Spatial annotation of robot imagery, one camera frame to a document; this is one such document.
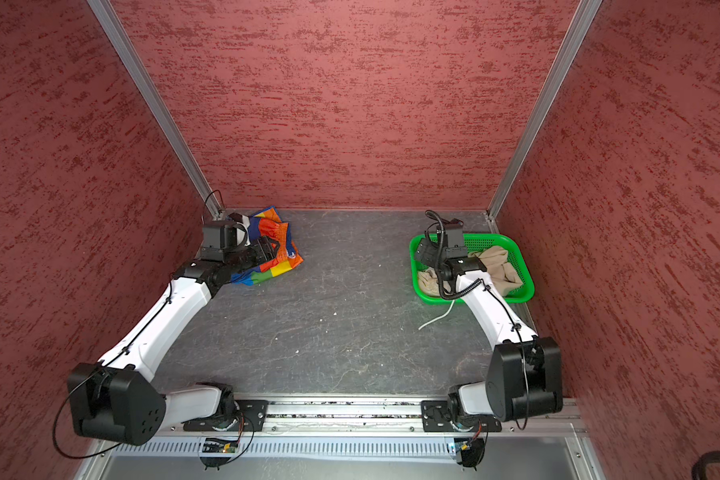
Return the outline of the green plastic basket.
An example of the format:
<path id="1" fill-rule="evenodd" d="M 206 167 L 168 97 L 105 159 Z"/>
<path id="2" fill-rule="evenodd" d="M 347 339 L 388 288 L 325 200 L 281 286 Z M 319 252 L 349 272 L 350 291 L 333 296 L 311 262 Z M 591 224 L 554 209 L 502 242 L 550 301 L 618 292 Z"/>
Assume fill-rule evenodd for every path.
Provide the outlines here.
<path id="1" fill-rule="evenodd" d="M 424 235 L 420 234 L 414 236 L 409 242 L 411 280 L 414 292 L 427 305 L 446 304 L 447 301 L 440 297 L 427 295 L 418 284 L 418 274 L 424 272 L 427 268 L 426 265 L 418 262 L 415 258 L 419 243 L 423 238 Z M 504 299 L 509 304 L 527 303 L 534 297 L 536 289 L 533 279 L 520 248 L 514 240 L 501 234 L 489 233 L 465 233 L 464 240 L 469 253 L 482 253 L 484 250 L 494 246 L 502 247 L 508 252 L 508 262 L 515 268 L 519 279 L 522 281 L 520 287 L 504 296 Z"/>

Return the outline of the beige shorts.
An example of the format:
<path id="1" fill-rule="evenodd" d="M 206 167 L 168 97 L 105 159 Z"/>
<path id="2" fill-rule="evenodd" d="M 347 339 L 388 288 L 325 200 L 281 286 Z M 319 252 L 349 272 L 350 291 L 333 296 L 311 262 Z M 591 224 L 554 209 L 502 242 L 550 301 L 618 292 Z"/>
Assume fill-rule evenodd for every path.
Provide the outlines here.
<path id="1" fill-rule="evenodd" d="M 501 246 L 492 246 L 482 252 L 469 252 L 469 257 L 478 258 L 486 267 L 492 282 L 502 297 L 507 297 L 512 291 L 524 285 L 520 274 L 508 261 L 509 252 Z M 420 291 L 430 297 L 440 298 L 435 271 L 428 267 L 416 273 L 414 282 Z"/>

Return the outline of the rainbow striped shorts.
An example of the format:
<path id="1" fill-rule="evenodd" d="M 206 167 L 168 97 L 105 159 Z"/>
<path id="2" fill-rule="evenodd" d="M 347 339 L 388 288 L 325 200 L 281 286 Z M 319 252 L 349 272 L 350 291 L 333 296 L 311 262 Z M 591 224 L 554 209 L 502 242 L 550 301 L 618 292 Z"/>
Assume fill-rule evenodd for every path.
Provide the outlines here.
<path id="1" fill-rule="evenodd" d="M 292 242 L 289 223 L 281 219 L 275 207 L 251 216 L 233 213 L 229 219 L 241 223 L 248 234 L 247 245 L 259 247 L 264 254 L 263 260 L 256 260 L 255 266 L 233 274 L 232 284 L 257 285 L 290 272 L 303 262 Z"/>

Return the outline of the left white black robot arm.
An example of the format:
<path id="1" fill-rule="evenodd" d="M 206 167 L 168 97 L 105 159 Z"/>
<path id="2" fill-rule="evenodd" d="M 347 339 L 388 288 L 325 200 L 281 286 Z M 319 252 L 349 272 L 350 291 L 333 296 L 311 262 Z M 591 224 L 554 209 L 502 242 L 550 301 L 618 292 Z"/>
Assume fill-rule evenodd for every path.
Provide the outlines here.
<path id="1" fill-rule="evenodd" d="M 69 374 L 69 407 L 80 437 L 140 446 L 167 426 L 217 432 L 259 432 L 267 404 L 239 404 L 229 385 L 205 382 L 159 393 L 152 384 L 166 353 L 189 322 L 235 274 L 277 257 L 269 237 L 221 240 L 172 276 L 161 299 L 138 324 L 95 363 L 80 363 Z"/>

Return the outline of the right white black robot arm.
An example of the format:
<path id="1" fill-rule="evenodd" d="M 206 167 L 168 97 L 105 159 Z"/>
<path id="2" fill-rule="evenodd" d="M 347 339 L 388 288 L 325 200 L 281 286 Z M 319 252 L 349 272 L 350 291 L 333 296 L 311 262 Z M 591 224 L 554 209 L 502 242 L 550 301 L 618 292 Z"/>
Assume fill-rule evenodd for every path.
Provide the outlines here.
<path id="1" fill-rule="evenodd" d="M 551 337 L 541 337 L 509 306 L 475 257 L 449 257 L 446 248 L 420 235 L 413 259 L 433 270 L 435 286 L 450 301 L 469 307 L 492 354 L 485 378 L 457 386 L 449 394 L 451 421 L 460 429 L 479 417 L 524 426 L 531 417 L 563 409 L 562 354 Z"/>

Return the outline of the left base connector board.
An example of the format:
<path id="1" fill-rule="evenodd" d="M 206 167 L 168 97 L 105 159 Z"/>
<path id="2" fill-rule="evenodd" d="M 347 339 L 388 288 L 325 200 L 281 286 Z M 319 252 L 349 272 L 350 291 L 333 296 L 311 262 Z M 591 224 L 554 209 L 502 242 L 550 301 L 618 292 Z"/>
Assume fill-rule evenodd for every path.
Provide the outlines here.
<path id="1" fill-rule="evenodd" d="M 239 440 L 206 438 L 201 452 L 204 455 L 236 455 L 239 446 Z"/>

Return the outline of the base connector board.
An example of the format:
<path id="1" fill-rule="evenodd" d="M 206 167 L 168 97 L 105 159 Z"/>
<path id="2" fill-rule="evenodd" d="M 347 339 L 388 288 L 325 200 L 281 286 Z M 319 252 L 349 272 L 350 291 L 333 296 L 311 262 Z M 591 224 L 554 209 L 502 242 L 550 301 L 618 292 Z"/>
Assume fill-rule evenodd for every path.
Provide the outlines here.
<path id="1" fill-rule="evenodd" d="M 476 469 L 482 462 L 484 455 L 485 440 L 482 438 L 461 442 L 456 445 L 456 463 L 464 468 Z"/>
<path id="2" fill-rule="evenodd" d="M 201 452 L 204 455 L 236 455 L 239 446 L 239 440 L 206 438 Z"/>

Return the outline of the right base connector board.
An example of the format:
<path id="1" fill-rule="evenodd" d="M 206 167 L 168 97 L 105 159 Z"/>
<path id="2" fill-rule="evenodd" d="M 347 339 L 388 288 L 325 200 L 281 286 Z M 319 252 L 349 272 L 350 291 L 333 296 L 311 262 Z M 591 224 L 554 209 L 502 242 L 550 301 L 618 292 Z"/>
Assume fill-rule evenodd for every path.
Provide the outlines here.
<path id="1" fill-rule="evenodd" d="M 456 463 L 464 468 L 476 469 L 482 462 L 484 455 L 485 440 L 482 438 L 461 442 L 456 445 Z"/>

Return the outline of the white perforated vent strip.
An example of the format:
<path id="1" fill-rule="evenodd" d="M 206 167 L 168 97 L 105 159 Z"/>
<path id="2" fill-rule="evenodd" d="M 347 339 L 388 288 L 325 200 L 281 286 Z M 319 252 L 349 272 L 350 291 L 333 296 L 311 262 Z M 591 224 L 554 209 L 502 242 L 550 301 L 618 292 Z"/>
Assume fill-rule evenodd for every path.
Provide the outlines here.
<path id="1" fill-rule="evenodd" d="M 117 456 L 140 457 L 231 457 L 235 448 L 225 452 L 212 442 L 197 438 L 164 438 L 143 446 L 120 446 Z M 264 437 L 256 438 L 245 453 L 247 457 L 309 458 L 402 458 L 449 460 L 455 447 L 440 437 L 371 438 L 371 437 Z"/>

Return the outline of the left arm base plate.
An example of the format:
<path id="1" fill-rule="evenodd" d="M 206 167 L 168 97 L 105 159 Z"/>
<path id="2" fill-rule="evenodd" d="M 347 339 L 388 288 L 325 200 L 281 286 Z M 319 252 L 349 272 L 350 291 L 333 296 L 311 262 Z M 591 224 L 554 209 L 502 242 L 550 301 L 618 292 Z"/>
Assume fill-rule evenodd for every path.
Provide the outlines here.
<path id="1" fill-rule="evenodd" d="M 236 400 L 230 415 L 218 418 L 194 419 L 182 424 L 186 432 L 210 432 L 232 434 L 240 431 L 260 432 L 267 416 L 269 402 L 266 400 Z"/>

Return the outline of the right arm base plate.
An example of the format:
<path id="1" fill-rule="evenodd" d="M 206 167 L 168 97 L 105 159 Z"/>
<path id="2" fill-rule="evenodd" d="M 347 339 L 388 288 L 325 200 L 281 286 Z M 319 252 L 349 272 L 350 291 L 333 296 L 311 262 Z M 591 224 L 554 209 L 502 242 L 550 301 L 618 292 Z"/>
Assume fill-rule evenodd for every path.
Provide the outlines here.
<path id="1" fill-rule="evenodd" d="M 426 433 L 498 433 L 501 422 L 492 415 L 461 414 L 449 401 L 425 400 L 420 403 L 422 426 Z"/>

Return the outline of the aluminium front rail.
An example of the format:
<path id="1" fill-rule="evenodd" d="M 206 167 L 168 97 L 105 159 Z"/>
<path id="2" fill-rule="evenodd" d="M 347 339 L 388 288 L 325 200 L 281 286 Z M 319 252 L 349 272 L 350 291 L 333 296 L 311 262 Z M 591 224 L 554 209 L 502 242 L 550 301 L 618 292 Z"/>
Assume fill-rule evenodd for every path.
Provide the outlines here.
<path id="1" fill-rule="evenodd" d="M 446 397 L 259 395 L 242 396 L 237 400 L 269 402 L 263 430 L 256 432 L 265 437 L 466 435 L 423 430 L 420 403 L 425 400 L 449 401 Z M 558 413 L 534 417 L 527 424 L 509 421 L 501 422 L 501 425 L 501 432 L 478 433 L 505 437 L 589 436 L 574 399 L 566 399 Z"/>

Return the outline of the right aluminium corner post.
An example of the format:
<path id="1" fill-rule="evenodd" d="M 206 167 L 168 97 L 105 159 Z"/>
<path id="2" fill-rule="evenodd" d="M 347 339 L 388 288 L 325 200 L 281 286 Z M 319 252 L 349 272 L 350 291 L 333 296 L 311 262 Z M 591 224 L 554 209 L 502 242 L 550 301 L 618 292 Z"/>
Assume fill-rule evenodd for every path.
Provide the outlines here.
<path id="1" fill-rule="evenodd" d="M 486 211 L 488 222 L 498 230 L 498 218 L 511 189 L 534 145 L 584 39 L 602 5 L 601 0 L 581 0 L 561 41 L 547 77 L 529 115 L 509 164 Z"/>

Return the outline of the aluminium corner post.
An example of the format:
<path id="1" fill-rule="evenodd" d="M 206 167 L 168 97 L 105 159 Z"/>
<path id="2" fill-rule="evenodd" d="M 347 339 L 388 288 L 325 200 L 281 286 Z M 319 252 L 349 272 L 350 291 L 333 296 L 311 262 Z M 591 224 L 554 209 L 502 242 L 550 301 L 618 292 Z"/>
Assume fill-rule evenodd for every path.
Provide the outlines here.
<path id="1" fill-rule="evenodd" d="M 220 218 L 222 216 L 220 200 L 212 192 L 206 176 L 138 55 L 112 3 L 106 0 L 88 0 L 87 4 L 182 164 L 188 178 L 204 201 L 205 208 L 211 216 Z"/>
<path id="2" fill-rule="evenodd" d="M 602 5 L 601 0 L 581 0 L 561 41 L 547 77 L 529 115 L 509 164 L 486 211 L 488 222 L 498 230 L 498 218 L 511 189 L 534 145 L 584 39 Z"/>

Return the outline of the left aluminium corner post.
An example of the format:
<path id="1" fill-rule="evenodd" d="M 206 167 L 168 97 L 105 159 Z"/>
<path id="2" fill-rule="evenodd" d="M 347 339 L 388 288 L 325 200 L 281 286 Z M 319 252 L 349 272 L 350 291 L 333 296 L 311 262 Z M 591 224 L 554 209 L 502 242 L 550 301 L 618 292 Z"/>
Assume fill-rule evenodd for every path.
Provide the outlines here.
<path id="1" fill-rule="evenodd" d="M 112 3 L 106 0 L 88 0 L 87 4 L 182 164 L 188 178 L 204 201 L 205 208 L 211 216 L 220 218 L 222 216 L 220 200 L 212 192 L 206 176 L 138 55 Z"/>

